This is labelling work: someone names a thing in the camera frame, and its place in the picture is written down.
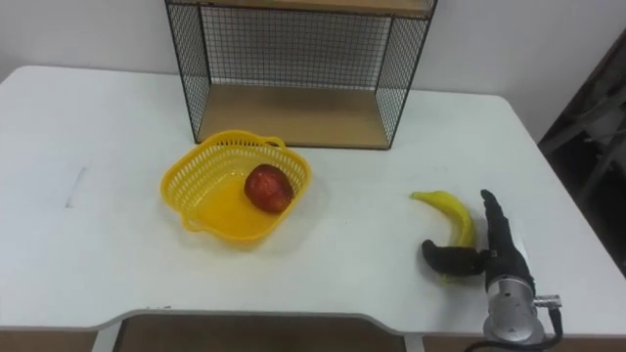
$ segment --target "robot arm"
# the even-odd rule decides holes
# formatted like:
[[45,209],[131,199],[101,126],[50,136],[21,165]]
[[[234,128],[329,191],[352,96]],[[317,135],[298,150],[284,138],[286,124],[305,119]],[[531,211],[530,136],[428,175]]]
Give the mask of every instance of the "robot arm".
[[[496,198],[481,192],[489,226],[489,249],[438,247],[432,241],[422,244],[426,263],[440,274],[469,276],[485,273],[485,289],[489,298],[489,316],[483,331],[486,340],[466,349],[492,351],[543,351],[562,339],[560,298],[537,296],[528,265],[514,245],[509,219]],[[548,308],[555,336],[545,340],[544,327],[537,318],[537,308]]]

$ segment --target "wooden shelf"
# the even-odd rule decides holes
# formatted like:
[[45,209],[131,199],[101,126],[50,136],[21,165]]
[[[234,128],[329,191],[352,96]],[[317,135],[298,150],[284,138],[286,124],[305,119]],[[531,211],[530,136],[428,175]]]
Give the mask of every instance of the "wooden shelf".
[[200,140],[244,129],[290,146],[387,149],[373,91],[213,84]]
[[409,17],[429,16],[432,10],[425,0],[173,0],[172,2]]

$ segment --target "yellow plastic basket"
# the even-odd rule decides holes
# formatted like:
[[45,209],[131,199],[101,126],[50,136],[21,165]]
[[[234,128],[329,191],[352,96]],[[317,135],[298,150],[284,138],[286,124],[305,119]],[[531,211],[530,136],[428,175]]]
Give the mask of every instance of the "yellow plastic basket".
[[[261,163],[280,168],[293,187],[293,200],[280,214],[256,208],[244,193],[247,175]],[[310,178],[309,165],[281,139],[230,130],[209,137],[172,166],[160,191],[181,213],[186,229],[208,231],[231,244],[251,244],[285,219]]]

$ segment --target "apple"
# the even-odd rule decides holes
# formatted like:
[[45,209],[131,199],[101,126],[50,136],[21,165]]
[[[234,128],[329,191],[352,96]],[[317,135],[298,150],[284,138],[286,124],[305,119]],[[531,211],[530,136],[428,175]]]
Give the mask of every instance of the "apple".
[[287,175],[269,164],[260,164],[247,175],[244,192],[252,204],[270,213],[283,212],[293,199]]

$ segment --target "black cable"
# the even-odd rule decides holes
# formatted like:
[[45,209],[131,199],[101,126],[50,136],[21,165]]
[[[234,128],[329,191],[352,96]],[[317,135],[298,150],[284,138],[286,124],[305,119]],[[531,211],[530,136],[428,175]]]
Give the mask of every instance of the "black cable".
[[540,343],[530,344],[530,345],[518,345],[515,343],[509,342],[500,342],[500,341],[478,341],[470,346],[468,346],[465,352],[472,352],[479,348],[485,347],[496,347],[503,348],[510,351],[543,351],[550,348],[555,347],[562,339],[563,339],[563,323],[560,317],[559,308],[551,309],[548,311],[550,314],[550,321],[552,322],[552,326],[555,329],[555,337],[545,340]]

